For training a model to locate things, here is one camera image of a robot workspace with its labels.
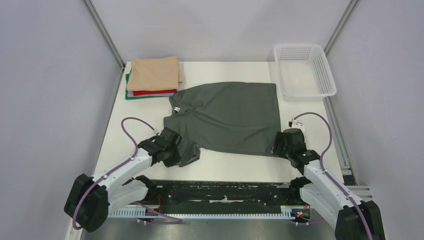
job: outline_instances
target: metal corner post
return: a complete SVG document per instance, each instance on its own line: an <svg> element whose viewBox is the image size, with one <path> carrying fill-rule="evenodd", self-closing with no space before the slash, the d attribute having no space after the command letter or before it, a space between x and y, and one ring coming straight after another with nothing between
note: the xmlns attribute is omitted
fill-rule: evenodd
<svg viewBox="0 0 424 240"><path fill-rule="evenodd" d="M101 36L103 37L104 41L106 42L107 46L109 47L113 57L115 58L116 63L120 67L121 71L124 71L125 68L125 62L122 59L121 55L119 54L114 42L111 39L111 36L109 35L108 31L106 30L105 25L102 22L102 19L100 18L96 8L94 7L94 4L91 0L82 0L85 7L87 8L88 12L90 13L94 24L96 25L98 31L100 32Z"/></svg>
<svg viewBox="0 0 424 240"><path fill-rule="evenodd" d="M340 20L338 21L331 37L329 38L325 48L324 53L328 57L331 49L333 48L333 45L340 35L343 27L345 26L346 22L348 21L349 17L351 16L351 13L357 6L359 0L350 0L349 4L347 5L346 9L344 10L343 15L341 16ZM337 117L337 113L334 108L334 104L332 102L333 97L326 97L323 99L325 110L327 112L328 119L330 121L330 124L332 126L332 130L334 132L334 138L337 144L335 145L337 156L339 157L339 163L341 167L341 172L343 174L344 182L347 185L355 184L357 183L356 177L355 177L355 170L353 169L353 165L351 163L351 157L348 151L348 148L346 146L345 139L342 134L342 130L339 124L339 118Z"/></svg>

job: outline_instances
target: gray floor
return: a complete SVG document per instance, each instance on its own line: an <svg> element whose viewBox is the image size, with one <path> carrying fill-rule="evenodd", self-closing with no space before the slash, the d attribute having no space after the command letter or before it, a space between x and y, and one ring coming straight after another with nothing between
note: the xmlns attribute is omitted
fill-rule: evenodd
<svg viewBox="0 0 424 240"><path fill-rule="evenodd" d="M184 224L148 225L134 219L109 218L85 240L334 240L333 229L325 221L298 226L288 220L205 220L187 219Z"/></svg>

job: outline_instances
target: stack of folded clothes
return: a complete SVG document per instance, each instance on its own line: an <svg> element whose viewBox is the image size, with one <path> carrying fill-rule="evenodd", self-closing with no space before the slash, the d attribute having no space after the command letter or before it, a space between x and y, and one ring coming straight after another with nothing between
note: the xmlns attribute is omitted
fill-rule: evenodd
<svg viewBox="0 0 424 240"><path fill-rule="evenodd" d="M133 59L125 76L125 99L172 96L183 81L177 56L158 59Z"/></svg>

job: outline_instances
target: robotic arm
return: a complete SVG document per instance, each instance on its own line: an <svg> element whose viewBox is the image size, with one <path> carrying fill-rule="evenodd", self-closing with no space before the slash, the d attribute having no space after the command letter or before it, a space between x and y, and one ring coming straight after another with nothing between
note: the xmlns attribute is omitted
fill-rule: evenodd
<svg viewBox="0 0 424 240"><path fill-rule="evenodd" d="M340 183L320 161L320 155L307 149L300 129L278 132L272 153L288 159L303 175L290 182L293 194L311 205L330 224L336 239L370 239L366 227L372 239L386 239L379 207L374 201L364 202ZM365 221L361 220L356 207L362 211Z"/></svg>
<svg viewBox="0 0 424 240"><path fill-rule="evenodd" d="M65 213L72 218L77 210L76 222L81 227L89 233L98 229L109 213L146 197L149 190L148 178L133 179L133 176L159 162L163 162L167 167L180 162L181 157L177 149L180 142L181 136L165 127L160 135L140 142L134 157L131 152L116 165L92 177L81 174L73 183L64 207ZM101 185L95 185L77 209L85 192L101 178Z"/></svg>

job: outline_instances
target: red folded cloth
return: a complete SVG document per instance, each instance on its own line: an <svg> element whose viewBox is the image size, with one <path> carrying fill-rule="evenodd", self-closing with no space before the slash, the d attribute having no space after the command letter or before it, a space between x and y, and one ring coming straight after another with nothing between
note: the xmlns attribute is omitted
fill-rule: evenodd
<svg viewBox="0 0 424 240"><path fill-rule="evenodd" d="M152 94L172 94L175 93L176 89L170 89L170 90L159 90L159 91L134 91L134 97L135 96L142 96L142 95L152 95Z"/></svg>

